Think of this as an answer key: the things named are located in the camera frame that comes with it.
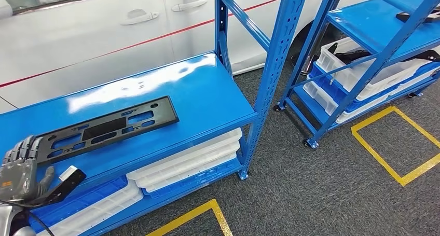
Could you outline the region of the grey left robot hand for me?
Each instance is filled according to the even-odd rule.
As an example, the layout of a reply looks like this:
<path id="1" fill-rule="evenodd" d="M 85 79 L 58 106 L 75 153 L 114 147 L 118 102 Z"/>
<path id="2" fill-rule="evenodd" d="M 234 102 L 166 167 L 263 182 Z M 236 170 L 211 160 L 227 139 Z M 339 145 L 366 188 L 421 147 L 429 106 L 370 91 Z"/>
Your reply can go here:
<path id="1" fill-rule="evenodd" d="M 37 156 L 42 137 L 30 135 L 8 150 L 1 165 L 1 200 L 30 204 L 42 197 L 54 178 L 54 167 L 46 168 L 37 180 Z"/>

